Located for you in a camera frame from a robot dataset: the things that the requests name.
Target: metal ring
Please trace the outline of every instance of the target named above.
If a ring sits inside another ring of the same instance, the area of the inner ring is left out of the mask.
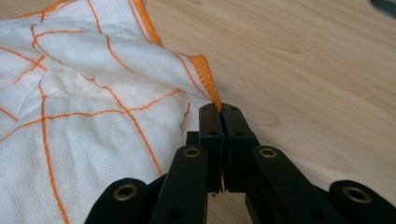
[[[117,201],[126,201],[132,199],[136,193],[137,186],[135,184],[124,184],[114,190],[113,197]]]
[[[201,151],[196,147],[186,148],[184,149],[183,153],[186,157],[191,157],[191,158],[201,155]]]
[[[277,153],[273,149],[267,147],[260,149],[259,153],[266,158],[274,158],[277,156]]]
[[[350,200],[356,203],[371,203],[373,201],[368,193],[355,187],[345,186],[343,187],[343,192]]]

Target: wood grain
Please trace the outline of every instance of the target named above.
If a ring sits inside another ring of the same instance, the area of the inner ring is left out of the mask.
[[[53,0],[2,1],[0,18]],[[204,54],[226,103],[314,184],[351,179],[396,204],[396,20],[369,1],[146,0],[163,44]],[[243,195],[208,223],[249,223]]]

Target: white fabric with orange stripes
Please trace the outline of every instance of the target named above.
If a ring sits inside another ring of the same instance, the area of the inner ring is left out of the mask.
[[[206,60],[165,49],[136,0],[78,0],[0,21],[1,223],[82,223],[113,181],[169,168]]]

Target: checkered cloth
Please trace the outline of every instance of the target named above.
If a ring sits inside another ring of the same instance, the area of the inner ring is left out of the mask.
[[[220,99],[203,56],[165,49],[139,0],[0,21],[1,223],[82,223],[113,181],[166,173]]]

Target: black object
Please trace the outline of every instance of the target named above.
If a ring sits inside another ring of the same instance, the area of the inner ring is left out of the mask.
[[[233,105],[200,108],[200,130],[189,132],[167,175],[149,185],[111,184],[86,223],[205,223],[207,193],[246,193],[253,223],[396,223],[396,208],[364,185],[337,181],[329,192],[312,185],[275,147],[260,146]]]

